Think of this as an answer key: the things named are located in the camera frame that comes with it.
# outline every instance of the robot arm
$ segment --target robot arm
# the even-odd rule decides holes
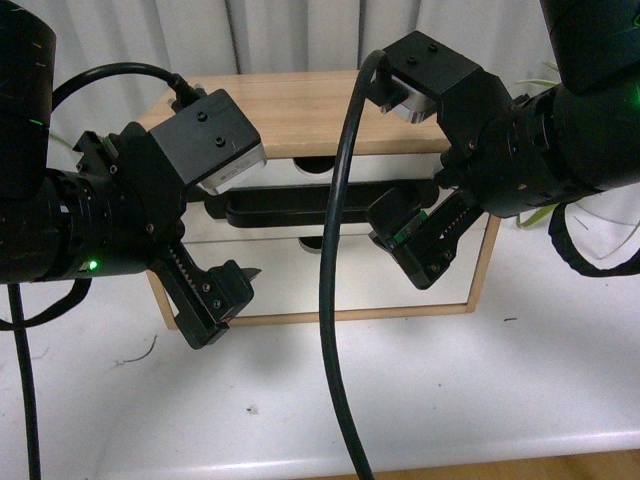
[[[420,32],[385,49],[404,95],[389,105],[374,82],[369,98],[412,123],[436,113],[451,142],[435,180],[457,191],[430,217],[400,209],[397,192],[369,211],[374,241],[418,288],[446,271],[483,211],[510,217],[558,203],[550,234],[559,253],[583,275],[605,275],[577,257],[562,205],[640,181],[640,9],[541,4],[563,83],[534,98],[511,100],[497,77]],[[640,273],[633,263],[606,274]]]

